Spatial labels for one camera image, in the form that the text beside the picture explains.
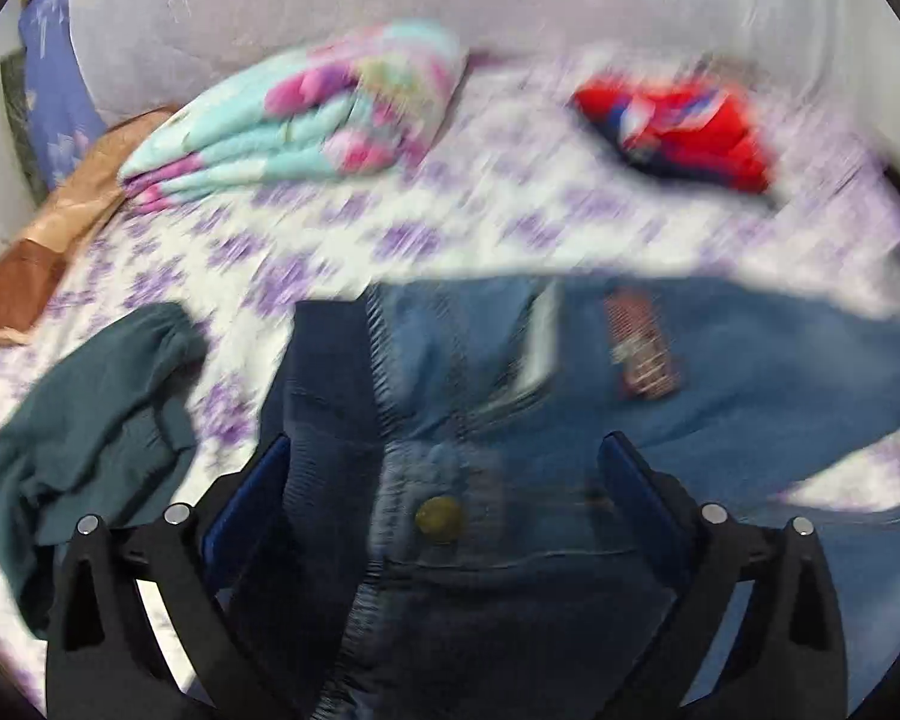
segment jeans button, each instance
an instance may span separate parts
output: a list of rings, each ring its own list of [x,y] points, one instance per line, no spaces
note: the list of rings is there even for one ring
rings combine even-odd
[[[449,544],[463,532],[463,507],[451,495],[437,495],[420,504],[413,522],[434,544]]]

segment jeans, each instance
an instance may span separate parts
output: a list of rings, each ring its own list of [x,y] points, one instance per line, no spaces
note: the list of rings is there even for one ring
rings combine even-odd
[[[626,387],[605,309],[621,289],[653,301],[679,375],[666,398]],[[605,434],[762,522],[900,425],[899,323],[710,278],[376,285],[298,305],[288,360],[286,518],[231,610],[316,717],[597,712],[674,600],[615,503],[626,490],[602,481]],[[831,519],[826,549],[879,541]],[[886,562],[848,579],[872,595]]]

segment dark green cloth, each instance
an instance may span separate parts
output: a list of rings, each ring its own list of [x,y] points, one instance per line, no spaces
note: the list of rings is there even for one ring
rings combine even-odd
[[[150,522],[197,448],[185,407],[206,342],[178,304],[139,308],[58,362],[0,429],[0,566],[34,635],[77,519]]]

